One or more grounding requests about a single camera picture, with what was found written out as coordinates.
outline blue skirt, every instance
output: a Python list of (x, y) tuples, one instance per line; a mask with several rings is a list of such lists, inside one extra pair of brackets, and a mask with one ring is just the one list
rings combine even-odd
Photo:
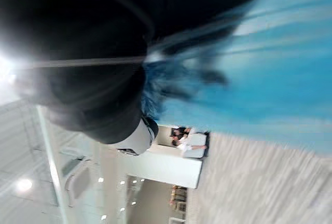
[(159, 124), (332, 153), (332, 0), (254, 0), (166, 38), (144, 66), (142, 110)]

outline person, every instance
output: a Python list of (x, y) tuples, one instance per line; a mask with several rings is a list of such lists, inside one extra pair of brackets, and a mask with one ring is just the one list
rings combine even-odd
[(181, 140), (177, 140), (177, 137), (172, 140), (172, 145), (176, 146), (178, 149), (185, 153), (188, 150), (198, 150), (207, 148), (206, 145), (190, 145), (187, 142), (187, 138), (183, 137)]
[(177, 137), (178, 140), (183, 138), (184, 133), (180, 131), (180, 129), (175, 129), (173, 133), (171, 134), (171, 137)]

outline dark hair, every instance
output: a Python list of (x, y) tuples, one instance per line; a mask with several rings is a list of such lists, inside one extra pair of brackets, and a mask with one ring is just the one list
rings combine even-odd
[(177, 140), (173, 140), (172, 145), (177, 146)]

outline light fixture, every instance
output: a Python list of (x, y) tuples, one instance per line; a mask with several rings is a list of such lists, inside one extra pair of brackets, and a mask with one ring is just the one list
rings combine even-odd
[(18, 190), (24, 192), (32, 188), (32, 182), (29, 179), (22, 179), (17, 183)]
[(0, 79), (3, 79), (7, 77), (11, 70), (12, 70), (13, 65), (2, 58), (2, 55), (0, 55)]

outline beige carpet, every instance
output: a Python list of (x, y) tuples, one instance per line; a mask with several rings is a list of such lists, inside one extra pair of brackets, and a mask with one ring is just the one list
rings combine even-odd
[(332, 161), (213, 134), (188, 224), (331, 224)]

